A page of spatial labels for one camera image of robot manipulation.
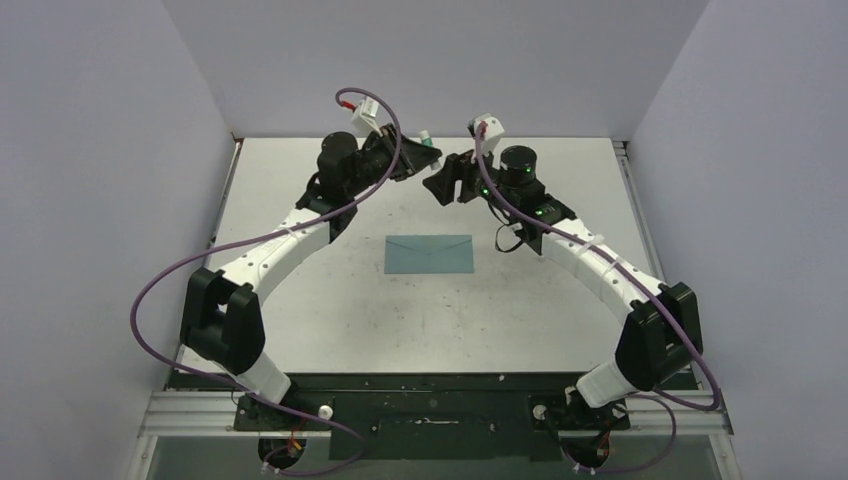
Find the green glue stick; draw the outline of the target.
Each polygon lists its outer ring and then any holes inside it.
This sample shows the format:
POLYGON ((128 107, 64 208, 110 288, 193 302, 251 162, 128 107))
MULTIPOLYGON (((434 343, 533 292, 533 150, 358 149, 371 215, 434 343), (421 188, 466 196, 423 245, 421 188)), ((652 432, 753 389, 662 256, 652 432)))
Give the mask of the green glue stick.
POLYGON ((434 143, 433 143, 432 137, 431 137, 430 133, 429 133, 427 130, 421 130, 421 131, 419 132, 419 137, 420 137, 420 143, 421 143, 423 146, 428 147, 428 148, 433 148, 433 147, 434 147, 434 143))

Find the teal envelope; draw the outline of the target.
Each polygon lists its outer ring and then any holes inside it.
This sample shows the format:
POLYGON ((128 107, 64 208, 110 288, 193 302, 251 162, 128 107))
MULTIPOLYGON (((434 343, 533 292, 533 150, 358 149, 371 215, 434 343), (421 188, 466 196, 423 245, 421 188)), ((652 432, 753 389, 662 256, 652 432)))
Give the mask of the teal envelope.
POLYGON ((471 235, 389 235, 384 273, 471 274, 475 271, 471 235))

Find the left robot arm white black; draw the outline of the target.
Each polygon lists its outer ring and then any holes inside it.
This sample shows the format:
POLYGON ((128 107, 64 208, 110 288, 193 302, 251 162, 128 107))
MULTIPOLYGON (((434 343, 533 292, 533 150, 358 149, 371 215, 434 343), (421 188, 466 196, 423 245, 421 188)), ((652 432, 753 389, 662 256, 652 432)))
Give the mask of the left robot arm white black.
POLYGON ((298 403, 292 380, 265 353, 261 307, 269 294, 310 255, 330 245, 357 213, 354 201, 381 178, 406 180, 442 156, 431 141, 415 141, 390 125, 359 142, 335 132, 321 142, 317 170, 274 238, 262 241, 215 271, 189 278, 179 340, 234 381, 263 398, 259 417, 271 429, 290 428, 298 403))

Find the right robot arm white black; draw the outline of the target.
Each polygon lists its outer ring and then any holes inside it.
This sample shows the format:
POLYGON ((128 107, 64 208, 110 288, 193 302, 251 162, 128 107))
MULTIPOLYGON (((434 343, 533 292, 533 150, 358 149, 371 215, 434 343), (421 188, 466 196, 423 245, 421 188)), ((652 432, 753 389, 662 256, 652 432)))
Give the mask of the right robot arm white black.
POLYGON ((498 168, 487 154, 449 155, 424 187, 443 206, 484 200, 514 228, 522 245, 568 271, 610 310, 622 330, 612 356, 566 389, 565 411, 579 428, 600 421, 606 407, 650 392, 703 352, 697 297, 680 282, 669 286, 606 245, 536 177, 536 152, 512 146, 498 168))

